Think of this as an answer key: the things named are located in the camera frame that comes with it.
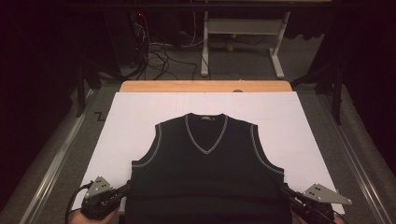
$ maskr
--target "table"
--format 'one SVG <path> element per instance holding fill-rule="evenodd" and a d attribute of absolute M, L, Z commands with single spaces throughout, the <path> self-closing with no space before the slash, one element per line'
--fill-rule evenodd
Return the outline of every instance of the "table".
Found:
<path fill-rule="evenodd" d="M 319 182 L 335 190 L 298 96 L 280 80 L 124 82 L 81 185 L 98 175 L 114 188 L 124 185 L 131 176 L 131 161 L 149 150 L 154 125 L 190 112 L 224 113 L 258 124 L 267 158 L 285 169 L 285 182 L 292 189 L 304 191 Z M 83 197 L 81 192 L 73 208 L 80 207 Z M 333 208 L 344 213 L 341 205 Z"/>
<path fill-rule="evenodd" d="M 210 2 L 331 2 L 332 0 L 215 0 Z M 282 66 L 280 65 L 277 53 L 288 25 L 290 12 L 283 14 L 283 19 L 279 20 L 237 20 L 237 19 L 209 19 L 206 11 L 204 16 L 204 46 L 202 50 L 201 75 L 203 77 L 209 74 L 209 49 L 207 46 L 208 34 L 242 34 L 242 35 L 276 35 L 276 44 L 269 48 L 271 61 L 273 63 L 276 77 L 285 78 Z"/>

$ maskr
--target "armhole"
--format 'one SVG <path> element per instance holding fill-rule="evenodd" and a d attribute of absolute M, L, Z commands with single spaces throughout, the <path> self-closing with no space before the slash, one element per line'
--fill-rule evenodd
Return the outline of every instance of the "armhole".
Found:
<path fill-rule="evenodd" d="M 134 167 L 146 166 L 154 159 L 154 157 L 157 154 L 158 149 L 160 147 L 162 135 L 163 135 L 163 132 L 161 129 L 161 124 L 157 124 L 155 126 L 155 138 L 152 141 L 151 147 L 149 148 L 146 155 L 144 157 L 142 157 L 142 159 L 140 159 L 138 161 L 132 161 L 132 169 L 134 169 Z"/>
<path fill-rule="evenodd" d="M 259 159 L 262 165 L 264 165 L 265 168 L 267 168 L 268 170 L 276 174 L 283 175 L 284 170 L 280 167 L 273 165 L 271 162 L 268 161 L 267 157 L 265 156 L 264 150 L 262 149 L 262 143 L 260 142 L 259 128 L 257 125 L 251 124 L 250 135 L 257 159 Z"/>

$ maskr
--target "wooden edge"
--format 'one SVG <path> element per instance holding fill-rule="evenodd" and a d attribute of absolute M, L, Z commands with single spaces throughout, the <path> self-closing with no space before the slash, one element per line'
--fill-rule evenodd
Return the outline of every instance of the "wooden edge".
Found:
<path fill-rule="evenodd" d="M 125 81 L 120 92 L 271 92 L 292 91 L 284 80 L 155 80 Z"/>
<path fill-rule="evenodd" d="M 239 2 L 239 3 L 255 3 L 255 2 L 264 2 L 264 3 L 278 3 L 278 2 L 290 2 L 290 3 L 321 3 L 321 2 L 332 2 L 332 0 L 209 0 L 209 2 Z"/>

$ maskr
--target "v-neck collar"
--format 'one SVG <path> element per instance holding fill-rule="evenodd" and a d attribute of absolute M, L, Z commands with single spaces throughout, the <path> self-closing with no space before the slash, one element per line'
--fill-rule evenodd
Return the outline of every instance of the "v-neck collar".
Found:
<path fill-rule="evenodd" d="M 190 115 L 190 116 L 199 116 L 199 115 L 194 115 L 194 114 L 192 114 L 192 113 L 185 115 L 186 128 L 187 128 L 187 132 L 189 133 L 189 136 L 190 136 L 190 139 L 191 139 L 192 143 L 193 143 L 201 152 L 203 152 L 203 153 L 205 153 L 205 154 L 209 154 L 210 152 L 212 152 L 212 151 L 216 148 L 216 146 L 219 144 L 219 142 L 220 142 L 222 136 L 224 135 L 225 129 L 226 129 L 226 127 L 227 127 L 228 117 L 227 117 L 226 115 L 224 115 L 224 114 L 220 114 L 220 115 L 216 116 L 216 117 L 220 117 L 220 116 L 223 116 L 223 117 L 224 117 L 224 124 L 223 124 L 222 130 L 221 130 L 221 132 L 220 132 L 220 134 L 219 134 L 219 137 L 218 137 L 217 141 L 215 142 L 215 144 L 214 144 L 210 149 L 203 149 L 201 146 L 198 145 L 198 143 L 195 141 L 194 137 L 192 136 L 191 129 L 190 129 L 190 125 L 189 125 L 189 115 Z"/>

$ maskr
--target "metal rail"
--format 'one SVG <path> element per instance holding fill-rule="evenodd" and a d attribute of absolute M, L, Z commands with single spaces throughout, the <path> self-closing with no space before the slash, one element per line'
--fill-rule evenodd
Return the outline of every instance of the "metal rail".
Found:
<path fill-rule="evenodd" d="M 376 218 L 376 221 L 381 224 L 392 224 L 392 220 L 390 219 L 387 210 L 382 204 L 381 200 L 378 197 L 375 186 L 370 180 L 369 176 L 364 171 L 361 162 L 358 159 L 358 156 L 355 153 L 355 149 L 350 144 L 347 139 L 346 134 L 344 133 L 343 128 L 336 123 L 332 116 L 332 109 L 329 102 L 326 99 L 326 96 L 320 95 L 318 97 L 320 103 L 325 108 L 326 114 L 329 116 L 329 119 L 332 121 L 332 125 L 335 131 L 338 134 L 338 137 L 343 145 L 343 152 L 346 157 L 346 161 L 349 164 L 354 176 L 356 177 L 360 187 L 361 192 L 364 194 L 364 197 L 367 200 L 373 214 Z"/>
<path fill-rule="evenodd" d="M 92 103 L 93 98 L 96 94 L 97 93 L 93 92 L 92 90 L 87 93 L 86 101 L 88 106 L 85 107 L 85 110 L 82 112 L 81 116 L 76 119 L 69 135 L 65 138 L 64 143 L 56 153 L 55 158 L 49 166 L 49 169 L 46 172 L 43 180 L 41 181 L 40 186 L 35 192 L 35 196 L 33 197 L 28 208 L 26 209 L 20 224 L 30 224 L 37 222 L 37 219 L 48 197 L 50 196 L 53 186 L 55 185 L 56 180 L 58 179 L 58 176 L 61 173 L 62 168 L 64 167 L 64 163 L 66 162 L 66 159 L 70 154 L 71 143 L 73 142 L 76 134 L 78 133 L 82 121 L 84 121 L 85 119 L 85 112 L 87 111 L 87 108 L 89 108 L 89 105 Z"/>
<path fill-rule="evenodd" d="M 61 8 L 74 11 L 145 10 L 145 11 L 309 11 L 309 10 L 351 10 L 363 4 L 335 3 L 193 3 L 193 4 L 62 4 Z"/>

